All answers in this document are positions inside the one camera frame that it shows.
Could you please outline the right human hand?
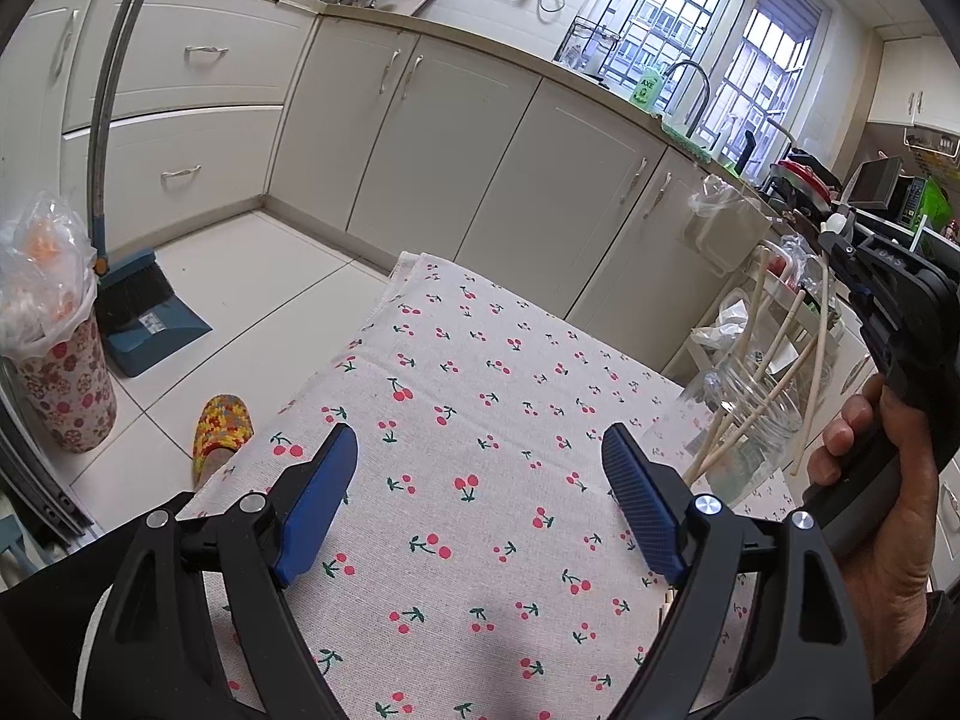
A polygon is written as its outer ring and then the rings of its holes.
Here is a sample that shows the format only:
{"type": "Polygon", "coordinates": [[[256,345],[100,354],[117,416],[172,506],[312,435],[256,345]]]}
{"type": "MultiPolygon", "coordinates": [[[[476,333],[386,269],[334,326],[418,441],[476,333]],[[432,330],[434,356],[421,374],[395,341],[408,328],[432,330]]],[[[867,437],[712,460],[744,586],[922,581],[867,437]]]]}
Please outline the right human hand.
{"type": "Polygon", "coordinates": [[[811,483],[836,483],[841,460],[876,422],[900,455],[900,494],[874,538],[841,562],[872,679],[885,676],[926,626],[939,491],[928,422],[875,374],[828,422],[807,463],[811,483]]]}

